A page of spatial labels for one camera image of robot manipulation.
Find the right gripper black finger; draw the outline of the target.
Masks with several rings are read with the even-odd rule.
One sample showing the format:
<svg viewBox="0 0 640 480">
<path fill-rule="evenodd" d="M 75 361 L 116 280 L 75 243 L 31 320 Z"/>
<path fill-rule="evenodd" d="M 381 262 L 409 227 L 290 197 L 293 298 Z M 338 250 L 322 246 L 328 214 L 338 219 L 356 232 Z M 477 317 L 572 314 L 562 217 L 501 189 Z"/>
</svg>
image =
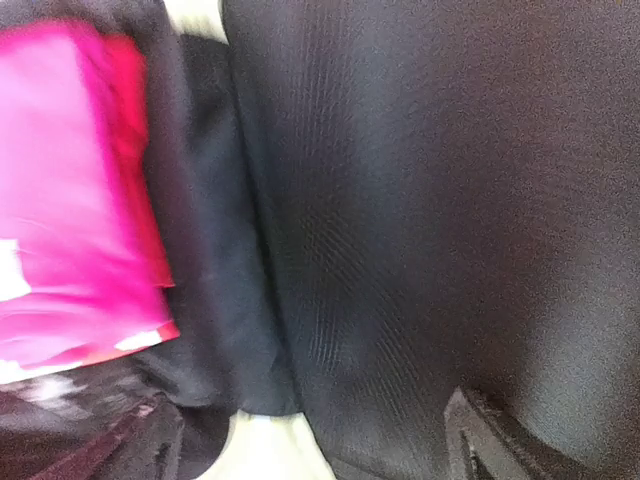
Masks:
<svg viewBox="0 0 640 480">
<path fill-rule="evenodd" d="M 444 410 L 451 479 L 550 479 L 552 475 L 507 428 L 503 412 L 458 387 Z"/>
</svg>

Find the pale yellow hard-shell suitcase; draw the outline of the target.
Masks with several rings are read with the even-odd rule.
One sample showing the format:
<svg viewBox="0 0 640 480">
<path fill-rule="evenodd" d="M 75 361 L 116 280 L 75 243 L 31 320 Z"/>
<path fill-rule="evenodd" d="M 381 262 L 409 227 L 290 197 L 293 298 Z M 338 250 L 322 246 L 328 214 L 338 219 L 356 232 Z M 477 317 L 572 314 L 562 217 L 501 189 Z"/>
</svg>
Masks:
<svg viewBox="0 0 640 480">
<path fill-rule="evenodd" d="M 639 475 L 635 1 L 5 1 L 147 61 L 180 335 L 230 479 L 451 479 L 458 387 L 550 479 Z"/>
</svg>

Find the black garment with white print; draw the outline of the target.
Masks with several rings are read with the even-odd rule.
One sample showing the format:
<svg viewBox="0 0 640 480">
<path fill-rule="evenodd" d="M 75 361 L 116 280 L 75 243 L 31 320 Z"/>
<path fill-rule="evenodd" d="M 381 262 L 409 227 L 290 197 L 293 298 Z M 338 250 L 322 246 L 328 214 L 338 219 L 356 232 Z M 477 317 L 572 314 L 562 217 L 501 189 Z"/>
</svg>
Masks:
<svg viewBox="0 0 640 480">
<path fill-rule="evenodd" d="M 4 479 L 195 479 L 220 456 L 230 412 L 169 399 L 115 363 L 1 389 Z"/>
</svg>

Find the red Kungfu print t-shirt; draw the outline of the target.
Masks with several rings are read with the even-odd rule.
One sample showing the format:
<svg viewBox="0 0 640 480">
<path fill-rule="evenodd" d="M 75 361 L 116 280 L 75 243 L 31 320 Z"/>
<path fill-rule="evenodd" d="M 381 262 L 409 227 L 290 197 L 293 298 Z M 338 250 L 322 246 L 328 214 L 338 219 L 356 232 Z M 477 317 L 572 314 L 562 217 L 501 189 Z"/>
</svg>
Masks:
<svg viewBox="0 0 640 480">
<path fill-rule="evenodd" d="M 122 34 L 102 37 L 111 66 L 115 102 L 112 127 L 114 158 L 121 172 L 127 205 L 154 285 L 175 286 L 144 177 L 143 158 L 149 142 L 146 107 L 146 59 L 134 41 Z"/>
</svg>

